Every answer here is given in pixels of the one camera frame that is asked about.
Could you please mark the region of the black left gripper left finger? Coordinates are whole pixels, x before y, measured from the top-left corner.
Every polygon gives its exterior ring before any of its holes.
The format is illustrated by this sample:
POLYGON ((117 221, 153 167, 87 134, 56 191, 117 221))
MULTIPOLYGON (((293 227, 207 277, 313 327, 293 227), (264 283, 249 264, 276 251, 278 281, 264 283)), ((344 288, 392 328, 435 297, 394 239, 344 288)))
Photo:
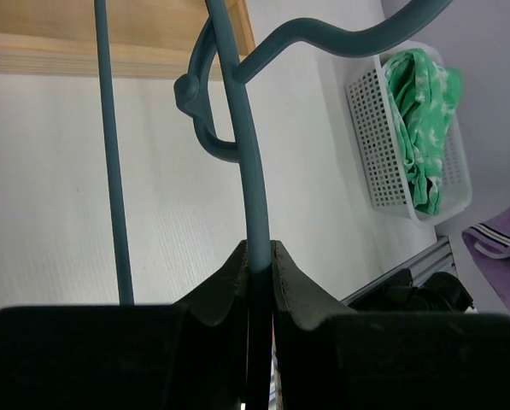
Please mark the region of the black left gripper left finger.
POLYGON ((0 409, 237 409, 247 244, 173 304, 0 310, 0 409))

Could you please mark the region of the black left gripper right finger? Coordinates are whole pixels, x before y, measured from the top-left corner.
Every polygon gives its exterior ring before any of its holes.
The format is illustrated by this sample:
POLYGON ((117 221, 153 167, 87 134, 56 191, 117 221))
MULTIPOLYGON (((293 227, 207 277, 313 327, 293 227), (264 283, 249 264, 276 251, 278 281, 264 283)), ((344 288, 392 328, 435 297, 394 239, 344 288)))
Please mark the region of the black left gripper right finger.
POLYGON ((510 409, 510 317, 358 313, 272 245, 281 409, 510 409))

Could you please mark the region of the purple shirt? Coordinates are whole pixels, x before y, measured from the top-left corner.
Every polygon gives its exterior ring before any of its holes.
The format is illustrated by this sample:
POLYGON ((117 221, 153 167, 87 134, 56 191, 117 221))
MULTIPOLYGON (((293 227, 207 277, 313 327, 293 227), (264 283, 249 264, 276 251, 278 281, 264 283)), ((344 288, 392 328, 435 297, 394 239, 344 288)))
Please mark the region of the purple shirt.
POLYGON ((461 237, 478 270, 510 313, 510 208, 469 226, 461 237))

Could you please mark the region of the blue hanger of purple shirt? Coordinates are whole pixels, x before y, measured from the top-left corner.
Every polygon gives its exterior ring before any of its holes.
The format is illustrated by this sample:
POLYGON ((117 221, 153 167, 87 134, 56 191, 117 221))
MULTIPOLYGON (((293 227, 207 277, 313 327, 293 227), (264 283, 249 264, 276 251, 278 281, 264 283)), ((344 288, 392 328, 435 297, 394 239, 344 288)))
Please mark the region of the blue hanger of purple shirt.
MULTIPOLYGON (((360 31, 349 31, 314 18, 295 18, 274 29, 244 59, 237 50, 232 24, 222 1, 208 1, 208 19, 191 53, 186 74, 173 86, 177 108, 193 121, 196 138, 211 156, 240 168, 249 246, 249 270, 255 306, 267 300, 265 281, 271 266, 267 196, 261 154, 246 84, 281 52, 303 42, 334 56, 361 58, 389 50, 437 18, 447 1, 411 1, 390 18, 360 31), (208 96, 208 72, 220 61, 234 141, 217 137, 208 96)), ((94 3, 97 65, 100 85, 104 150, 114 242, 119 301, 134 303, 126 213, 120 172, 120 154, 114 110, 114 89, 108 39, 107 7, 94 3)))

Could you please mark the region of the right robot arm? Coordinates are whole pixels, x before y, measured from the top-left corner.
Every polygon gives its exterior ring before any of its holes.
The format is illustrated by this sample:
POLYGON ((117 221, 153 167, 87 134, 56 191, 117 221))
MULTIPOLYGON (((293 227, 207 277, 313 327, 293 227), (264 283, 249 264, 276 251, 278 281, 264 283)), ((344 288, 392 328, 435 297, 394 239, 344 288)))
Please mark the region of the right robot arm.
POLYGON ((273 243, 280 409, 510 409, 510 317, 460 281, 401 270, 340 302, 273 243))

